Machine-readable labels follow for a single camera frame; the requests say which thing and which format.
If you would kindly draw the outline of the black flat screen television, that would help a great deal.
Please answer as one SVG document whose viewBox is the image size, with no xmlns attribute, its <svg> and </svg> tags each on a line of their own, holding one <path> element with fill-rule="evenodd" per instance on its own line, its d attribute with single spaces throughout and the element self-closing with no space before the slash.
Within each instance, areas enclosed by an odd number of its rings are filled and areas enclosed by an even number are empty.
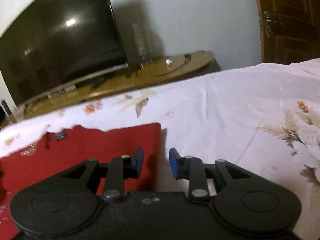
<svg viewBox="0 0 320 240">
<path fill-rule="evenodd" d="M 1 37 L 1 74 L 17 105 L 125 67 L 110 0 L 35 0 Z"/>
</svg>

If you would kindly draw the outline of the silver set-top box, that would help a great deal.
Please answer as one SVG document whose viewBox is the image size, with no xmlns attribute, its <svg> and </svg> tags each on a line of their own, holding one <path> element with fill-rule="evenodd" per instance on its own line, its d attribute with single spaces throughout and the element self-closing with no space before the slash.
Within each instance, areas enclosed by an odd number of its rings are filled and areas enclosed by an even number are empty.
<svg viewBox="0 0 320 240">
<path fill-rule="evenodd" d="M 63 88 L 60 88 L 60 89 L 57 89 L 53 92 L 50 92 L 48 93 L 48 99 L 53 99 L 57 96 L 61 96 L 62 94 L 66 94 L 66 93 L 70 93 L 70 92 L 73 92 L 77 90 L 76 86 L 75 85 L 70 85 L 70 86 L 66 86 L 66 87 L 63 87 Z"/>
</svg>

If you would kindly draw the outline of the small white object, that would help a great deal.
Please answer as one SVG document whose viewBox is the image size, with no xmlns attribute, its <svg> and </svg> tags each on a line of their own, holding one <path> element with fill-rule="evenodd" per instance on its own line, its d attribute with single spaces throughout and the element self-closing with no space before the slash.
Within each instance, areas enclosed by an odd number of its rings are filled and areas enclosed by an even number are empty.
<svg viewBox="0 0 320 240">
<path fill-rule="evenodd" d="M 166 58 L 165 59 L 165 62 L 168 66 L 171 66 L 172 65 L 172 60 L 170 58 Z"/>
</svg>

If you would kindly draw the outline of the floral white bed sheet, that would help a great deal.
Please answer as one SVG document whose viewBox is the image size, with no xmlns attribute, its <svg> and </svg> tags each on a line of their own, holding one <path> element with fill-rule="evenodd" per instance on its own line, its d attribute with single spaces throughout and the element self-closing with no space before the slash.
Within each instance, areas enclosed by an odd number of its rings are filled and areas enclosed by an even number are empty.
<svg viewBox="0 0 320 240">
<path fill-rule="evenodd" d="M 108 132 L 159 123 L 154 191 L 187 191 L 169 150 L 205 163 L 225 159 L 293 191 L 302 203 L 295 233 L 319 239 L 319 59 L 207 74 L 81 103 L 1 131 L 1 158 L 30 155 L 47 133 L 82 126 Z"/>
</svg>

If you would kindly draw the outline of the wooden tv stand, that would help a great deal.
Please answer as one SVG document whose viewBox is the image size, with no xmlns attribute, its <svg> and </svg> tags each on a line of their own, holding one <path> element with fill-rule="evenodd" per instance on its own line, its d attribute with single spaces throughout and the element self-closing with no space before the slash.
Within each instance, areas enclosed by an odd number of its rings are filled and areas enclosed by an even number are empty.
<svg viewBox="0 0 320 240">
<path fill-rule="evenodd" d="M 53 99 L 45 97 L 37 100 L 35 104 L 22 111 L 22 119 L 29 119 L 94 99 L 187 79 L 207 69 L 213 62 L 214 56 L 211 51 L 199 50 L 167 58 L 172 60 L 171 66 L 166 64 L 166 58 L 163 57 L 144 69 L 135 65 L 122 69 L 116 74 L 108 73 L 109 78 L 95 89 L 92 88 L 92 85 L 85 85 Z"/>
</svg>

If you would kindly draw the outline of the red cloth garment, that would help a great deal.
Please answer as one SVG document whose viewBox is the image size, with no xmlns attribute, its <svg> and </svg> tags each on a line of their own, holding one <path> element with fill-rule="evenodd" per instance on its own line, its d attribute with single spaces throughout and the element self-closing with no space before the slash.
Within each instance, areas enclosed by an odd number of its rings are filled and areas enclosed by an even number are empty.
<svg viewBox="0 0 320 240">
<path fill-rule="evenodd" d="M 133 155 L 142 147 L 144 165 L 140 178 L 125 180 L 125 190 L 154 191 L 161 145 L 159 123 L 108 132 L 75 126 L 63 132 L 66 138 L 62 140 L 47 132 L 30 155 L 16 151 L 1 158 L 1 239 L 12 239 L 17 234 L 8 205 L 18 191 L 87 159 L 108 163 L 121 155 Z"/>
</svg>

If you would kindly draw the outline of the clear glass vase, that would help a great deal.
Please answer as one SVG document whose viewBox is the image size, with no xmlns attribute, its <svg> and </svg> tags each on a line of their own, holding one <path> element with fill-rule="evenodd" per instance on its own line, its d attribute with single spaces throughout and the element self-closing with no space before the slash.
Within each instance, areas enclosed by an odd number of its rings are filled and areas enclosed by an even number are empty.
<svg viewBox="0 0 320 240">
<path fill-rule="evenodd" d="M 138 55 L 140 57 L 140 65 L 144 69 L 152 64 L 152 46 L 149 37 L 149 30 L 145 23 L 134 23 L 131 25 Z"/>
</svg>

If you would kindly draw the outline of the brown wooden door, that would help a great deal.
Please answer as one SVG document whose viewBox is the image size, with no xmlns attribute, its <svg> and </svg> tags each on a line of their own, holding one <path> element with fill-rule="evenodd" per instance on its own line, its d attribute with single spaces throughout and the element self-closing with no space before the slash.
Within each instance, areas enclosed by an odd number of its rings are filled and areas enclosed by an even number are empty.
<svg viewBox="0 0 320 240">
<path fill-rule="evenodd" d="M 256 0 L 258 15 L 268 11 L 272 26 L 268 39 L 260 31 L 263 63 L 291 64 L 319 57 L 319 0 Z"/>
</svg>

